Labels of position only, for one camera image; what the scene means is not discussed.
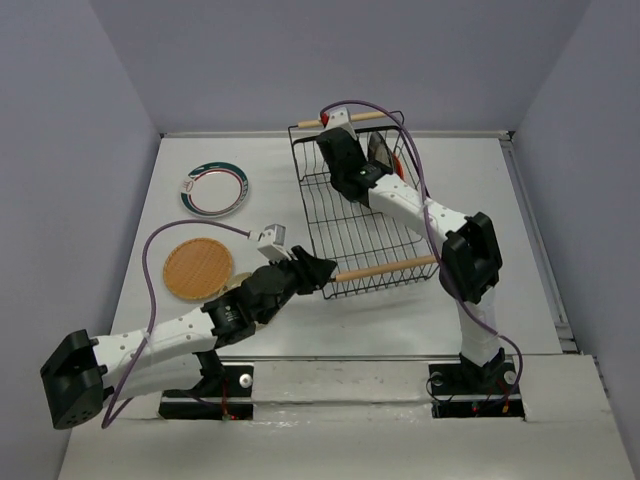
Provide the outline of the black rimmed silver plate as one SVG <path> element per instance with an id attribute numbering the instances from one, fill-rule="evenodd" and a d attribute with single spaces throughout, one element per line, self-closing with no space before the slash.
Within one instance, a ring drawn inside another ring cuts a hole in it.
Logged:
<path id="1" fill-rule="evenodd" d="M 387 173 L 394 173 L 393 155 L 387 146 L 384 137 L 378 132 L 369 135 L 367 143 L 367 159 L 369 163 L 377 163 Z"/>

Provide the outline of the orange plate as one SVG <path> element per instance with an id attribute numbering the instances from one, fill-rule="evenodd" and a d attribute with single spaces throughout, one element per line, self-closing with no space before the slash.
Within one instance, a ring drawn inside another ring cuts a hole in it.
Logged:
<path id="1" fill-rule="evenodd" d="M 404 179 L 404 170 L 401 161 L 399 160 L 396 154 L 392 155 L 393 160 L 393 170 L 394 173 L 397 174 L 401 179 Z"/>

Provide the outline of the black wire dish rack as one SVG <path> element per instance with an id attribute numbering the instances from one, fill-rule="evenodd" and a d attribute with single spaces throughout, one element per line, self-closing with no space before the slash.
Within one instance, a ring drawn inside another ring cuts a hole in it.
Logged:
<path id="1" fill-rule="evenodd" d="M 334 275 L 431 255 L 431 247 L 419 235 L 389 216 L 349 202 L 334 190 L 329 168 L 315 141 L 320 128 L 288 127 L 313 254 L 335 261 Z M 394 160 L 398 160 L 403 180 L 412 187 L 418 186 L 416 168 L 396 125 L 378 121 L 355 127 L 355 132 L 365 153 L 371 135 L 380 134 Z M 371 277 L 331 282 L 322 293 L 325 300 L 334 300 L 428 281 L 437 273 L 436 263 L 410 266 Z"/>

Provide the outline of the white plate teal red rim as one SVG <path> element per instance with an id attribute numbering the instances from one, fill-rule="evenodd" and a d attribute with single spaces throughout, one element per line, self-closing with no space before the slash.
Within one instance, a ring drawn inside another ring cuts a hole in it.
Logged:
<path id="1" fill-rule="evenodd" d="M 179 200 L 193 215 L 221 218 L 242 207 L 249 196 L 249 186 L 249 178 L 240 167 L 210 162 L 187 174 L 179 189 Z"/>

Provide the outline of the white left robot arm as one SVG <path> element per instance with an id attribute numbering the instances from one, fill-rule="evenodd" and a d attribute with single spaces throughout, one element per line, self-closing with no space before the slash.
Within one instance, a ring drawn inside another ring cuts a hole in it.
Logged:
<path id="1" fill-rule="evenodd" d="M 255 335 L 294 296 L 321 290 L 336 267 L 295 246 L 288 258 L 175 319 L 118 335 L 67 334 L 40 369 L 53 428 L 72 429 L 97 415 L 111 423 L 115 404 L 137 396 L 215 392 L 224 377 L 218 349 Z"/>

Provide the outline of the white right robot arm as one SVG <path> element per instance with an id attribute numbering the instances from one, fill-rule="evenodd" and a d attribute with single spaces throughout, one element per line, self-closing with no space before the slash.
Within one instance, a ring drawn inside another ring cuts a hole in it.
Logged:
<path id="1" fill-rule="evenodd" d="M 491 219 L 443 206 L 393 169 L 369 160 L 342 127 L 316 137 L 332 187 L 347 200 L 391 217 L 425 238 L 440 267 L 442 288 L 456 301 L 461 330 L 460 379 L 482 392 L 498 380 L 505 361 L 495 315 L 495 287 L 503 262 Z"/>

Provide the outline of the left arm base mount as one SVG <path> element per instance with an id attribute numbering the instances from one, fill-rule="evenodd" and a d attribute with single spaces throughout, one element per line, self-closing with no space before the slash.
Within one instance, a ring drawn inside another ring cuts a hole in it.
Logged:
<path id="1" fill-rule="evenodd" d="M 213 386 L 200 386 L 187 392 L 164 391 L 158 416 L 166 420 L 252 420 L 254 365 L 232 362 L 224 364 L 224 370 L 225 377 Z"/>

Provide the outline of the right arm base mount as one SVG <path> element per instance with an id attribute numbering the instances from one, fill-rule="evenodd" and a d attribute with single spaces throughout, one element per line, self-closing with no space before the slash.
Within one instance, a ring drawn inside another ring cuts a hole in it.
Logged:
<path id="1" fill-rule="evenodd" d="M 485 386 L 471 386 L 457 363 L 429 365 L 425 382 L 435 419 L 525 418 L 520 390 L 514 387 L 516 368 L 507 362 L 495 380 Z"/>

